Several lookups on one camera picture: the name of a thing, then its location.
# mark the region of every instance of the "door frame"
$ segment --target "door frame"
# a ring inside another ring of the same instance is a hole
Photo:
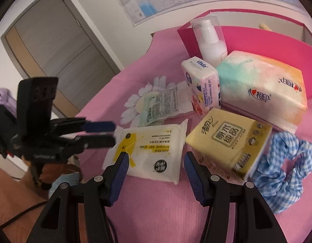
[[[27,71],[21,66],[21,64],[19,63],[17,57],[15,56],[12,48],[10,47],[7,39],[6,39],[6,35],[11,31],[12,28],[14,28],[14,25],[16,24],[16,22],[30,9],[32,8],[32,6],[34,6],[39,0],[34,0],[25,10],[23,10],[18,17],[16,17],[16,19],[12,22],[12,24],[6,29],[6,31],[4,32],[4,34],[1,36],[1,41],[3,43],[3,46],[8,54],[8,56],[10,57],[12,63],[14,64],[14,66],[16,67],[17,71],[20,73],[20,75],[22,76],[22,78],[27,79],[29,78],[29,74],[27,73]],[[105,50],[105,48],[103,47],[103,45],[101,44],[101,42],[99,41],[99,39],[96,37],[96,35],[94,34],[94,32],[91,30],[91,28],[89,27],[89,25],[87,24],[87,22],[84,20],[84,18],[82,17],[82,15],[79,13],[79,11],[77,10],[76,6],[72,3],[71,0],[62,0],[64,2],[64,4],[66,5],[66,7],[68,8],[68,10],[70,11],[70,13],[73,15],[73,17],[76,19],[76,21],[78,22],[79,26],[82,28],[82,30],[84,31],[84,33],[87,35],[87,37],[90,39],[90,41],[92,42],[92,44],[95,46],[95,48],[97,49],[97,51],[101,54],[101,56],[105,59],[105,61],[109,64],[109,66],[111,67],[111,69],[113,70],[113,72],[116,74],[118,74],[120,72],[118,66],[115,64],[115,62],[113,61],[113,59],[110,57],[110,55],[108,54],[108,52]],[[53,112],[58,116],[58,117],[68,117],[67,114],[65,114],[63,111],[61,111],[60,109],[58,109],[55,104],[53,105]]]

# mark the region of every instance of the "black cable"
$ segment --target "black cable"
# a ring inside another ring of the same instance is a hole
[[[28,209],[24,210],[23,212],[21,212],[20,214],[17,214],[14,218],[11,218],[9,221],[5,222],[3,225],[0,225],[0,228],[3,229],[5,227],[7,227],[9,224],[13,223],[14,221],[16,221],[17,219],[19,219],[20,217],[22,217],[23,215],[25,215],[27,212],[30,212],[31,210],[34,210],[44,204],[46,204],[48,201],[43,201],[39,204],[36,204],[32,207],[29,207]]]
[[[108,219],[108,223],[109,223],[110,228],[112,230],[112,234],[113,234],[113,237],[114,237],[114,243],[119,243],[118,236],[116,234],[115,227],[114,227],[113,223],[111,222],[111,220],[109,219],[108,216],[106,218]]]

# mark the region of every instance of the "blue gripper pad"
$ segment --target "blue gripper pad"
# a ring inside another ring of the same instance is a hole
[[[108,199],[110,205],[113,205],[114,202],[118,200],[123,182],[129,169],[129,155],[126,152],[121,152],[121,154],[124,154],[123,159],[120,162],[118,170],[110,185],[110,197]],[[118,163],[118,160],[121,159],[121,154],[115,162],[115,165]]]
[[[115,131],[115,124],[111,121],[88,121],[82,126],[86,132],[111,132]]]
[[[190,185],[192,187],[195,199],[199,201],[201,205],[205,205],[206,197],[204,195],[204,187],[202,184],[202,180],[192,162],[193,159],[198,164],[192,152],[187,152],[185,154],[184,156],[185,171],[186,171],[187,177],[189,178]]]

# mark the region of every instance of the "ribbed blue pad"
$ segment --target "ribbed blue pad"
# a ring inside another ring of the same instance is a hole
[[[195,171],[194,166],[187,154],[184,156],[184,167],[187,173],[187,177],[189,178],[195,199],[199,201],[201,205],[205,204],[206,198],[203,193],[203,185],[201,179]]]
[[[120,194],[123,182],[125,180],[128,168],[129,168],[129,156],[126,155],[123,158],[123,161],[121,162],[120,167],[117,173],[115,174],[115,177],[111,183],[111,187],[110,187],[111,193],[109,197],[110,205],[113,205],[114,202],[117,201],[119,198],[119,194]]]
[[[82,130],[86,132],[110,132],[115,131],[115,124],[111,121],[86,122]]]

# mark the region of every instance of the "white wet wipes package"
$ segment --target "white wet wipes package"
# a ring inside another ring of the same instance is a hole
[[[144,111],[140,115],[140,127],[147,126],[157,120],[193,112],[191,93],[186,81],[144,100]]]
[[[113,165],[120,152],[126,152],[130,162],[128,175],[178,184],[187,121],[129,129],[117,127],[114,131],[117,144],[109,149],[102,169]]]

